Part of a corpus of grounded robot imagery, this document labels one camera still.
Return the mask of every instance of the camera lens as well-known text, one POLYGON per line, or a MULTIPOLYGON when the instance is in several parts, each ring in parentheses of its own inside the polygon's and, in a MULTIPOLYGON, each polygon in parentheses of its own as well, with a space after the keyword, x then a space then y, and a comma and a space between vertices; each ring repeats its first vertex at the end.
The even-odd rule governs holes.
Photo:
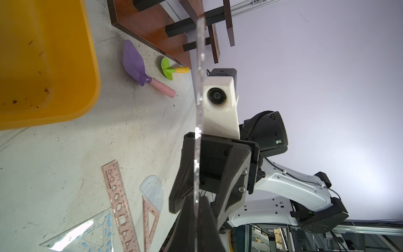
POLYGON ((226 99, 226 95, 224 91, 214 87, 208 91, 208 98, 214 104, 222 104, 226 99))

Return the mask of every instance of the white wall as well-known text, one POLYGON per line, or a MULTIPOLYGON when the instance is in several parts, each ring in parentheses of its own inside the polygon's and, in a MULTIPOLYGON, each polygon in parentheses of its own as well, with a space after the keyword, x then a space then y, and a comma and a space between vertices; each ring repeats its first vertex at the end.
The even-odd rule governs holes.
POLYGON ((235 47, 218 23, 206 68, 237 69, 239 122, 280 111, 274 161, 327 173, 351 219, 403 219, 403 1, 280 0, 233 23, 235 47))
MULTIPOLYGON (((230 0, 230 5, 234 6, 236 4, 239 4, 241 2, 244 2, 245 0, 230 0)), ((182 7, 182 5, 179 3, 179 0, 166 0, 166 2, 171 6, 173 11, 176 13, 178 18, 180 20, 184 20, 189 18, 189 14, 185 11, 185 9, 182 7)), ((221 0, 204 0, 203 1, 203 9, 204 12, 218 8, 220 6, 223 6, 223 2, 221 0)))

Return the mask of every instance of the triangle ruler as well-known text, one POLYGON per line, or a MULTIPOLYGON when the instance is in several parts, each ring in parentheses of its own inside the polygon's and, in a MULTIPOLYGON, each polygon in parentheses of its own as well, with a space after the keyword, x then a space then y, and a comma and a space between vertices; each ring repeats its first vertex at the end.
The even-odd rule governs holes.
POLYGON ((39 246, 52 251, 113 251, 113 212, 108 208, 39 246))
POLYGON ((124 252, 140 252, 118 161, 102 166, 124 252))
POLYGON ((143 196, 144 251, 148 252, 157 229, 160 212, 143 196))

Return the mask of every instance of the wooden board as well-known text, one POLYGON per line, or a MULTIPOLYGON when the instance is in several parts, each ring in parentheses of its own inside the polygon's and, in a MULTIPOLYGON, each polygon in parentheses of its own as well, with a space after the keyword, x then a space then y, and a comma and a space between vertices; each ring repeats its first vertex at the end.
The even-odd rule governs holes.
POLYGON ((231 16, 231 6, 229 0, 223 0, 223 2, 224 2, 225 23, 227 26, 229 44, 230 46, 235 46, 234 28, 232 25, 232 16, 231 16))
POLYGON ((160 5, 139 12, 132 0, 107 0, 111 24, 175 62, 191 68, 190 54, 183 51, 185 34, 168 37, 165 26, 174 23, 160 5))
POLYGON ((216 24, 208 25, 208 34, 210 36, 211 50, 213 51, 214 63, 220 59, 220 47, 218 46, 216 24))
POLYGON ((203 0, 179 0, 179 2, 195 24, 199 18, 204 17, 203 0))

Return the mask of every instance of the purple toy shovel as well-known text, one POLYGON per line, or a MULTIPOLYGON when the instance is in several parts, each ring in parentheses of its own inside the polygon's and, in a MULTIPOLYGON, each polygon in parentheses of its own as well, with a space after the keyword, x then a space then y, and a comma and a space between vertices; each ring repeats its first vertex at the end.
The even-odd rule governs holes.
POLYGON ((141 86, 147 82, 163 94, 175 97, 175 90, 145 74, 144 60, 130 40, 125 40, 123 44, 123 66, 141 86))

